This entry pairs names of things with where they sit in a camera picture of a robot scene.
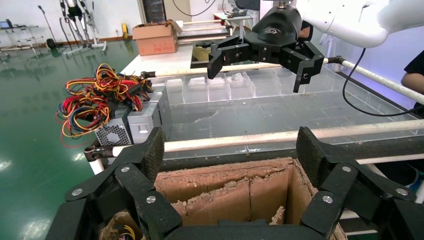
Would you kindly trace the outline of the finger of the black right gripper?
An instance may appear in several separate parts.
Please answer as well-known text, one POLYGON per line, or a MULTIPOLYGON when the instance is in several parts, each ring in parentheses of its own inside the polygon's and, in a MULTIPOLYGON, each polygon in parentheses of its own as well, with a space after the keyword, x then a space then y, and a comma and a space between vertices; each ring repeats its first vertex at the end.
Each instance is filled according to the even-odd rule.
POLYGON ((237 36, 227 37, 210 46, 207 77, 214 79, 223 66, 250 60, 250 46, 237 36))
POLYGON ((294 93, 298 93, 301 85, 309 84, 311 78, 321 72, 325 59, 310 41, 305 41, 299 50, 288 47, 281 50, 281 65, 295 74, 294 93))

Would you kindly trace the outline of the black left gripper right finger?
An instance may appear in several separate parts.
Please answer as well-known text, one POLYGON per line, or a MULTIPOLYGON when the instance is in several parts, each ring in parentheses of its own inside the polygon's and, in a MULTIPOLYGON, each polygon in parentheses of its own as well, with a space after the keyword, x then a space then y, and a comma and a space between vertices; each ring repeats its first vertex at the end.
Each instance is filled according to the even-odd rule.
POLYGON ((356 213, 381 240, 421 240, 424 206, 416 195, 359 164, 341 147, 321 142, 305 126, 298 130, 297 159, 317 188, 301 224, 329 239, 344 210, 356 213))

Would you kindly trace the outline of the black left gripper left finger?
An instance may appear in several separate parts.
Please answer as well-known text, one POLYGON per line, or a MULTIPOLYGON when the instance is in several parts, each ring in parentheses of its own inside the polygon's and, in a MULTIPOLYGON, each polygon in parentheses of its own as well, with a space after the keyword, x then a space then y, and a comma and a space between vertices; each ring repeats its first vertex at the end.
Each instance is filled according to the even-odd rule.
POLYGON ((150 240, 163 240, 179 228, 181 216, 154 186, 164 148, 164 132, 155 127, 145 142, 125 147, 111 166, 68 190, 46 238, 97 240, 124 210, 150 240))

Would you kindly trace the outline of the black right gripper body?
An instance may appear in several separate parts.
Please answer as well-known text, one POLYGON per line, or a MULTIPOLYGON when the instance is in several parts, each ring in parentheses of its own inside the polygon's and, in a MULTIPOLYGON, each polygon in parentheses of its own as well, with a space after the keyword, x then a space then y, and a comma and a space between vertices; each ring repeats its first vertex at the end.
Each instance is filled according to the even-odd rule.
POLYGON ((314 27, 291 5, 275 6, 246 34, 249 60, 271 64, 293 64, 296 59, 312 59, 314 27))

